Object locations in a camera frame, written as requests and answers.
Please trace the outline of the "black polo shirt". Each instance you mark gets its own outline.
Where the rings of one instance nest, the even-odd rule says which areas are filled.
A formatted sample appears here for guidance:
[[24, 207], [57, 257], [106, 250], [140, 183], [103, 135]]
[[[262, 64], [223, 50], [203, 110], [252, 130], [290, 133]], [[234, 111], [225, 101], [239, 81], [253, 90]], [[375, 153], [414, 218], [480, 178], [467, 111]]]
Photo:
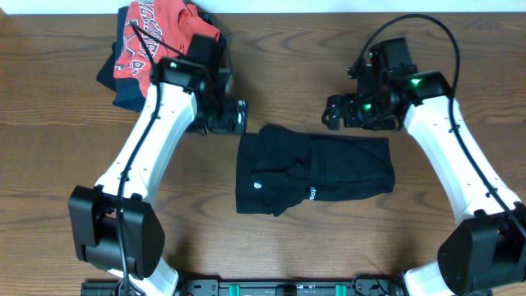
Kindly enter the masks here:
[[279, 216], [303, 201], [363, 200], [390, 193], [394, 186], [384, 137], [309, 134], [267, 125], [239, 142], [239, 214]]

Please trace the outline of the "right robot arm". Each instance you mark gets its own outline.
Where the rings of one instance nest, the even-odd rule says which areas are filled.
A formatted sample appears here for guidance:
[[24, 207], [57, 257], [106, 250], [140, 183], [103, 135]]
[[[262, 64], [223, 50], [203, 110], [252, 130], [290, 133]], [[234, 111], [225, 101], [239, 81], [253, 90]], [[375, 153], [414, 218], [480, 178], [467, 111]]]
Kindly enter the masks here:
[[434, 262], [402, 274], [394, 295], [488, 295], [525, 279], [525, 207], [499, 178], [465, 124], [438, 71], [420, 72], [403, 38], [369, 49], [348, 70], [351, 94], [328, 98], [332, 130], [405, 130], [431, 162], [454, 213], [456, 229]]

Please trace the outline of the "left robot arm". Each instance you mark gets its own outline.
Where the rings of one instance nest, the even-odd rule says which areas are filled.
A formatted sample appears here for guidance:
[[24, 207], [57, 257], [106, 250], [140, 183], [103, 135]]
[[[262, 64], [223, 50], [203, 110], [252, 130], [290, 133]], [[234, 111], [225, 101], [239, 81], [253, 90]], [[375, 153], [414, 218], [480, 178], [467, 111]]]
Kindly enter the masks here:
[[163, 258], [155, 213], [159, 185], [185, 132], [242, 135], [247, 103], [228, 97], [226, 40], [195, 35], [187, 53], [154, 63], [136, 125], [93, 187], [77, 186], [68, 208], [76, 256], [118, 277], [85, 282], [83, 295], [178, 295], [180, 275]]

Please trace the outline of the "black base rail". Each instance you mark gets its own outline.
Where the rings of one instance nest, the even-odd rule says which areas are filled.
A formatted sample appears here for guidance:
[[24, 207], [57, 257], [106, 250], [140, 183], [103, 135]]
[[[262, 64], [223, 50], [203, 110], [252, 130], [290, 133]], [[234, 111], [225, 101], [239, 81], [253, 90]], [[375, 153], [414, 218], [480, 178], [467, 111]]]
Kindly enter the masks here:
[[179, 296], [404, 296], [401, 284], [360, 277], [350, 281], [278, 282], [189, 280], [173, 292]]

